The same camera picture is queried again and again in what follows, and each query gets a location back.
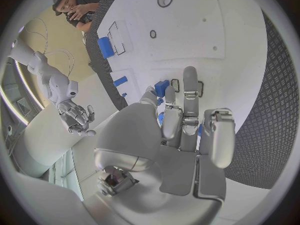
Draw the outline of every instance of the man's hand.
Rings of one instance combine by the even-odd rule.
[[[72,10],[69,11],[67,14],[70,15],[70,14],[74,13],[73,16],[70,18],[70,20],[79,20],[88,11],[90,11],[89,4],[80,4],[80,5],[73,7]]]

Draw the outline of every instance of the person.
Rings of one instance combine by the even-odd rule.
[[[56,16],[65,14],[66,20],[83,32],[91,27],[93,15],[100,0],[57,0],[52,6]]]

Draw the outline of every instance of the white table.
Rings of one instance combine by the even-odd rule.
[[[179,79],[177,104],[183,105],[183,69],[194,66],[204,83],[199,119],[207,109],[229,108],[237,132],[259,93],[267,60],[267,34],[260,7],[253,0],[115,0],[98,28],[107,37],[114,21],[126,25],[132,48],[108,58],[128,104],[159,81]],[[150,37],[156,31],[156,38]],[[164,110],[164,104],[158,111]]]

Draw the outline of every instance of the blue object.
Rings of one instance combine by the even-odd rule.
[[[114,81],[113,85],[117,87],[117,86],[120,86],[123,83],[126,83],[127,81],[128,81],[127,77],[123,76],[123,77],[119,78],[118,80]]]
[[[163,102],[164,100],[160,97],[159,99],[157,99],[157,106],[160,106]]]
[[[161,113],[158,115],[158,121],[159,121],[160,125],[163,124],[164,116],[165,116],[165,113],[164,113],[164,112],[161,112]]]
[[[198,136],[199,137],[201,137],[201,133],[202,133],[202,123],[200,124],[199,129],[198,129]]]
[[[169,80],[159,81],[154,85],[157,96],[163,98],[165,96],[166,88],[170,85]]]
[[[104,59],[115,55],[111,42],[107,36],[98,39],[98,46]]]

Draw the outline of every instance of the beige wall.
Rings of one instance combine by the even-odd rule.
[[[52,7],[49,7],[42,13],[36,16],[36,18],[42,19],[48,30],[48,49],[47,53],[52,52],[56,49],[66,49],[73,56],[75,60],[75,66],[72,73],[69,76],[70,80],[80,82],[85,78],[94,74],[94,71],[88,66],[90,58],[88,56],[85,45],[83,44],[82,32],[77,30],[71,24],[66,21],[65,15],[61,14],[56,16]],[[38,32],[46,36],[44,25],[39,20],[32,20],[27,25],[27,30],[31,32]],[[42,36],[35,33],[28,33],[23,29],[20,33],[20,38],[23,39],[33,50],[44,52],[45,40]],[[48,63],[59,69],[63,74],[68,75],[68,57],[59,52],[55,54],[49,54]],[[28,85],[32,89],[32,92],[36,95],[37,99],[44,105],[47,106],[49,101],[40,92],[36,76],[29,73],[27,68],[22,68],[24,76],[28,82]]]

